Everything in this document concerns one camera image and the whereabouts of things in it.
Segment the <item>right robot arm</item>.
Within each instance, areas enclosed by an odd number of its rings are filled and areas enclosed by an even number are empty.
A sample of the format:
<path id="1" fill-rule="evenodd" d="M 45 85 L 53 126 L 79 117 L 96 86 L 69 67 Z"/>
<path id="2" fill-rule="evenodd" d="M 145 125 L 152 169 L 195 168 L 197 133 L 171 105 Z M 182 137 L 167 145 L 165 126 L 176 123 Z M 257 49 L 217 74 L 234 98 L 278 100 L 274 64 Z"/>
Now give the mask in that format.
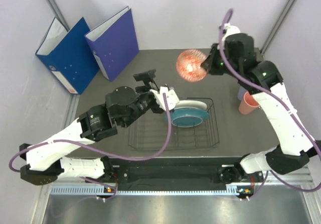
<path id="1" fill-rule="evenodd" d="M 278 137 L 276 147 L 240 160 L 234 169 L 237 180 L 247 181 L 258 171 L 284 175 L 300 169 L 311 157 L 320 156 L 320 143 L 299 119 L 276 65 L 256 59 L 251 36 L 224 30 L 201 67 L 210 75 L 229 74 L 236 78 L 258 102 Z"/>

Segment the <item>pink plastic cup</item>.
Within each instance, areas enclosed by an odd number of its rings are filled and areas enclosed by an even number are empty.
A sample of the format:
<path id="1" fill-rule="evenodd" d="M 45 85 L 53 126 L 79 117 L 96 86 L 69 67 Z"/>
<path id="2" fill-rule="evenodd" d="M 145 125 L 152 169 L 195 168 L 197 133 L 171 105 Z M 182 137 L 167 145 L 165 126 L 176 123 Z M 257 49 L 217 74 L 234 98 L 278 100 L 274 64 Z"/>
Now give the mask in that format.
<path id="1" fill-rule="evenodd" d="M 239 105 L 239 112 L 243 115 L 248 115 L 257 108 L 259 108 L 259 103 L 248 91 L 245 92 Z"/>

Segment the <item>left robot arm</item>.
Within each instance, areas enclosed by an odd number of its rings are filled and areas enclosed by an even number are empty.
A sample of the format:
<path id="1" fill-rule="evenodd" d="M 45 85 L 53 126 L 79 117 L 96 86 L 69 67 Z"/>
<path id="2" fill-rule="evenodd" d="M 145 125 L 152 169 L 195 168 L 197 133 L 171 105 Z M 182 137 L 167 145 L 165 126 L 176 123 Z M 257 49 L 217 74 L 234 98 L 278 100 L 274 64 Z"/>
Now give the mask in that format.
<path id="1" fill-rule="evenodd" d="M 20 155 L 26 165 L 20 168 L 22 180 L 33 185 L 45 185 L 58 178 L 86 177 L 94 181 L 108 182 L 115 177 L 113 166 L 103 155 L 97 159 L 73 159 L 67 155 L 78 149 L 79 142 L 89 146 L 117 135 L 118 128 L 127 128 L 148 110 L 161 114 L 163 109 L 154 95 L 159 92 L 155 70 L 135 74 L 143 85 L 134 89 L 121 86 L 105 97 L 105 103 L 90 108 L 68 127 L 46 140 L 44 146 L 22 144 Z"/>

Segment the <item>lilac plastic cup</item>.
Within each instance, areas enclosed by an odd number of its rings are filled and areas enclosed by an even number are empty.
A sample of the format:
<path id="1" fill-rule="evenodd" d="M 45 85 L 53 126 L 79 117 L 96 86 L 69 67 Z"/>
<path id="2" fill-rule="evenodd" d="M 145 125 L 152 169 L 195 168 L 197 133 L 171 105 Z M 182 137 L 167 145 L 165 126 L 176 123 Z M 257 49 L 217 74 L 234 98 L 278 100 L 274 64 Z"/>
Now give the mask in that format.
<path id="1" fill-rule="evenodd" d="M 242 86 L 239 87 L 239 90 L 238 90 L 238 93 L 237 93 L 237 98 L 241 101 L 246 92 L 247 92 L 247 90 L 245 88 L 243 88 Z"/>

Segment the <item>red patterned bowl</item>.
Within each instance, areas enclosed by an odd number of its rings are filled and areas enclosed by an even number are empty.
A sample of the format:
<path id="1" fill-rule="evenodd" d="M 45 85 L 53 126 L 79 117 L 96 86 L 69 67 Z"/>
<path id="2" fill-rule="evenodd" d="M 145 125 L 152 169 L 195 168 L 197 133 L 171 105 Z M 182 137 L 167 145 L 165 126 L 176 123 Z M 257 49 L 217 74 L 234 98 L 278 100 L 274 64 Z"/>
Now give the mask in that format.
<path id="1" fill-rule="evenodd" d="M 197 49 L 182 52 L 176 61 L 176 70 L 179 76 L 188 82 L 198 82 L 207 75 L 201 64 L 206 60 L 206 55 Z"/>

